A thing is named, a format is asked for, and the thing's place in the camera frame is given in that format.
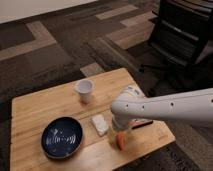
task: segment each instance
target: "floor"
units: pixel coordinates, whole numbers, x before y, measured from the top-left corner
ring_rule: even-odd
[[[163,65],[162,56],[147,45],[156,3],[102,0],[0,25],[0,170],[9,170],[12,98],[120,67],[128,69],[148,96],[163,74],[138,71],[141,63]],[[211,57],[193,71],[199,82],[185,80],[188,87],[212,87]],[[176,92],[165,81],[156,96]],[[118,170],[213,170],[213,129],[167,124],[175,143]]]

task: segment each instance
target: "orange object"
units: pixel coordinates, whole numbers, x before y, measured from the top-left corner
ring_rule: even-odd
[[[116,142],[118,145],[118,148],[123,151],[125,148],[125,132],[118,132],[116,135]]]

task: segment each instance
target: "paper cup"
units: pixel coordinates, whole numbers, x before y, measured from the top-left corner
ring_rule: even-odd
[[[83,103],[89,103],[92,98],[93,83],[90,80],[80,80],[75,86],[75,90],[80,95]]]

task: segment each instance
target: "dark blue bowl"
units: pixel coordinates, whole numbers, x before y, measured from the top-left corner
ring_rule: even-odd
[[[45,154],[52,159],[64,159],[80,146],[83,129],[80,123],[70,117],[52,121],[44,130],[41,145]]]

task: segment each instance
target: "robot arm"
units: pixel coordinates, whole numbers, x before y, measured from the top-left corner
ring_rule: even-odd
[[[155,98],[142,98],[141,90],[128,86],[112,102],[112,125],[116,131],[129,127],[132,119],[174,120],[213,127],[213,88]]]

